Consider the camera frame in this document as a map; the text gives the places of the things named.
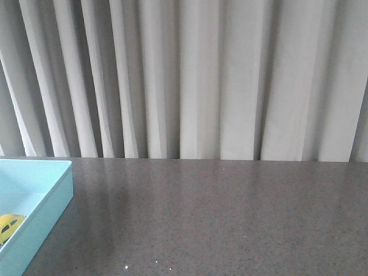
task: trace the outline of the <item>car window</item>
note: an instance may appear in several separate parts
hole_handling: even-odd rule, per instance
[[[1,233],[4,233],[6,230],[8,230],[9,229],[9,225],[7,225],[7,226],[5,226],[4,228],[2,228],[2,230],[1,230]]]

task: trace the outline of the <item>white curtain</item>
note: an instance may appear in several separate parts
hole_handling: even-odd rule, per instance
[[[0,0],[0,155],[368,162],[366,0]]]

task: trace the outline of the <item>gray countertop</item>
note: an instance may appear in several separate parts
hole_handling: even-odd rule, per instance
[[[72,160],[25,276],[367,275],[367,163]]]

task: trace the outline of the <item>light blue tray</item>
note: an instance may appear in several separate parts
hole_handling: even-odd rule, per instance
[[[0,276],[22,275],[72,197],[70,161],[0,159],[0,216],[26,215],[0,246]]]

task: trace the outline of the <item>yellow toy car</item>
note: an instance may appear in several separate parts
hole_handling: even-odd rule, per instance
[[[0,217],[0,245],[2,246],[25,220],[22,214],[4,214]]]

